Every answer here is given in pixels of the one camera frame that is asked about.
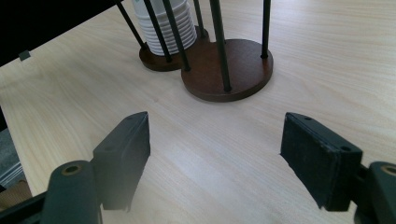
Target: wood grain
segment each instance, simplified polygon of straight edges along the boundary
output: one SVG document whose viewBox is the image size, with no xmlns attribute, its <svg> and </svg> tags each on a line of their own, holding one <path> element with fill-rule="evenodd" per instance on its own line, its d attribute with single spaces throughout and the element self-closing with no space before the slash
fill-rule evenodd
<svg viewBox="0 0 396 224">
<path fill-rule="evenodd" d="M 227 38 L 261 41 L 262 1 L 221 8 Z M 109 9 L 0 68 L 0 105 L 33 194 L 57 166 L 90 160 L 124 117 L 148 111 L 151 156 L 132 211 L 105 211 L 105 223 L 353 223 L 354 205 L 319 210 L 279 156 L 284 116 L 322 122 L 363 149 L 365 165 L 396 162 L 395 9 L 390 0 L 273 1 L 273 76 L 224 104 L 191 96 L 179 71 L 148 70 Z"/>
</svg>

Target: screw hole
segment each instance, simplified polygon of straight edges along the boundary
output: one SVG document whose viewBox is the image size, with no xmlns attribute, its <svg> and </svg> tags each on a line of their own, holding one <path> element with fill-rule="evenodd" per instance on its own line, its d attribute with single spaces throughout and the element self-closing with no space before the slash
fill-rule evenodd
<svg viewBox="0 0 396 224">
<path fill-rule="evenodd" d="M 344 151 L 351 151 L 350 147 L 341 147 L 341 149 Z"/>
<path fill-rule="evenodd" d="M 381 166 L 381 169 L 387 173 L 388 175 L 394 175 L 396 176 L 396 166 L 392 165 L 383 165 Z"/>
<path fill-rule="evenodd" d="M 80 165 L 71 165 L 62 170 L 63 175 L 75 175 L 81 170 Z"/>
</svg>

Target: black metal post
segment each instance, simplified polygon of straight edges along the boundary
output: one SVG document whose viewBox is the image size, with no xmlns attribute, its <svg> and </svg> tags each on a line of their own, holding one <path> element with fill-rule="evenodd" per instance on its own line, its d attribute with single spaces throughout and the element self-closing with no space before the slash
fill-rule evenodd
<svg viewBox="0 0 396 224">
<path fill-rule="evenodd" d="M 199 25 L 199 31 L 201 33 L 201 38 L 205 38 L 205 29 L 204 29 L 204 22 L 202 21 L 202 15 L 201 15 L 201 8 L 199 6 L 199 1 L 194 0 L 194 5 L 195 5 L 195 14 L 197 15 L 197 20 L 198 20 L 198 25 Z"/>
<path fill-rule="evenodd" d="M 166 46 L 165 39 L 163 38 L 163 32 L 161 32 L 160 24 L 158 23 L 157 17 L 155 16 L 154 9 L 152 8 L 152 4 L 149 0 L 144 0 L 146 8 L 148 10 L 148 15 L 151 19 L 152 25 L 154 26 L 155 33 L 158 36 L 158 40 L 160 41 L 161 47 L 163 48 L 163 54 L 165 55 L 166 61 L 168 63 L 172 62 L 171 55 L 169 53 L 169 49 Z"/>
<path fill-rule="evenodd" d="M 268 58 L 268 35 L 270 30 L 271 0 L 264 0 L 262 15 L 262 58 Z"/>
<path fill-rule="evenodd" d="M 228 72 L 227 55 L 225 53 L 224 30 L 221 19 L 221 9 L 219 0 L 210 0 L 212 9 L 213 24 L 215 26 L 216 42 L 221 66 L 221 75 L 225 91 L 231 91 L 230 76 Z"/>
<path fill-rule="evenodd" d="M 172 32 L 175 37 L 178 52 L 180 53 L 180 57 L 184 64 L 184 71 L 190 71 L 191 68 L 189 65 L 189 61 L 187 60 L 187 55 L 186 55 L 186 51 L 184 50 L 183 43 L 181 42 L 180 33 L 178 32 L 178 29 L 177 29 L 175 15 L 173 13 L 171 3 L 169 2 L 169 0 L 163 0 L 163 5 L 165 6 L 166 15 L 168 16 L 169 23 L 171 24 L 171 27 L 172 27 Z"/>
<path fill-rule="evenodd" d="M 134 33 L 134 37 L 136 38 L 137 42 L 139 42 L 140 48 L 146 49 L 146 45 L 143 42 L 142 38 L 140 38 L 139 33 L 136 31 L 136 28 L 134 28 L 134 24 L 131 21 L 131 18 L 129 18 L 128 13 L 126 13 L 125 8 L 123 7 L 122 3 L 120 0 L 114 0 L 116 2 L 117 7 L 119 8 L 123 18 L 126 20 L 126 22 L 129 25 L 129 28 L 131 28 L 132 33 Z"/>
</svg>

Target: dark wooden base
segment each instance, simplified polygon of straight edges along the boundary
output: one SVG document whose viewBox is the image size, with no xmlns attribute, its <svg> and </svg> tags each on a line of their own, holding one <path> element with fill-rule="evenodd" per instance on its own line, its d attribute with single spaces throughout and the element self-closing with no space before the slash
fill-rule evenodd
<svg viewBox="0 0 396 224">
<path fill-rule="evenodd" d="M 192 44 L 188 49 L 186 49 L 187 55 L 189 55 L 190 51 L 196 51 L 195 46 L 201 45 L 203 42 L 205 42 L 205 43 L 209 42 L 209 34 L 207 33 L 207 31 L 205 31 L 206 38 L 201 38 L 201 34 L 200 34 L 197 26 L 195 26 L 195 31 L 197 33 L 197 39 L 195 40 L 194 44 Z M 164 56 L 158 56 L 158 55 L 153 54 L 149 50 L 149 46 L 147 46 L 146 49 L 141 49 L 139 51 L 139 57 L 140 57 L 140 60 L 142 61 L 143 65 L 145 65 L 148 69 L 153 70 L 153 71 L 169 72 L 169 71 L 175 71 L 175 70 L 183 67 L 183 62 L 180 58 L 179 53 L 173 54 L 172 62 L 168 63 Z"/>
<path fill-rule="evenodd" d="M 226 40 L 231 91 L 224 91 L 216 43 L 201 41 L 188 52 L 191 70 L 181 71 L 187 90 L 212 102 L 241 100 L 261 90 L 271 78 L 274 59 L 262 59 L 262 45 L 245 39 Z"/>
</svg>

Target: white cup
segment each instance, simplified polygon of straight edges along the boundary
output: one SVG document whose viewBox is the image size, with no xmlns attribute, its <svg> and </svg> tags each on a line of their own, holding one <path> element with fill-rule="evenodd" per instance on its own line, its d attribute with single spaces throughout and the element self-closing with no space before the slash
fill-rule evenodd
<svg viewBox="0 0 396 224">
<path fill-rule="evenodd" d="M 154 30 L 144 1 L 132 0 L 132 2 L 134 5 L 135 15 L 139 19 L 140 28 L 143 31 L 151 52 L 156 55 L 163 56 L 163 49 Z M 187 49 L 195 42 L 196 39 L 195 27 L 191 18 L 190 4 L 187 0 L 170 0 L 170 3 L 177 22 L 177 29 L 180 34 L 181 42 L 183 43 L 184 49 Z M 163 1 L 152 0 L 151 4 L 169 52 L 171 54 L 178 53 L 176 41 L 167 18 L 166 10 L 163 6 Z"/>
</svg>

